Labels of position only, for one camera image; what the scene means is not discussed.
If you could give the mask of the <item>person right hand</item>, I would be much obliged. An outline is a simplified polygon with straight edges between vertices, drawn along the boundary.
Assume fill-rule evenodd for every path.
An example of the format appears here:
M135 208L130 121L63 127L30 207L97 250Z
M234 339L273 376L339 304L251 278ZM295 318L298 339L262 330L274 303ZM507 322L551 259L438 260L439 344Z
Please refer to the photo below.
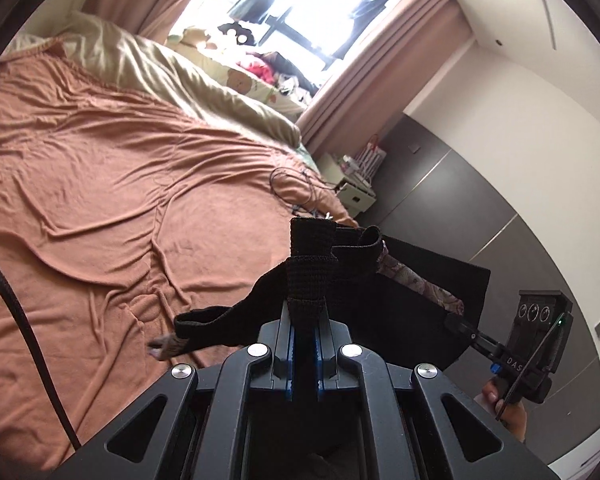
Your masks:
M522 402L507 404L500 398L498 387L490 379L478 395L482 406L490 413L500 416L501 424L520 442L526 440L528 414Z

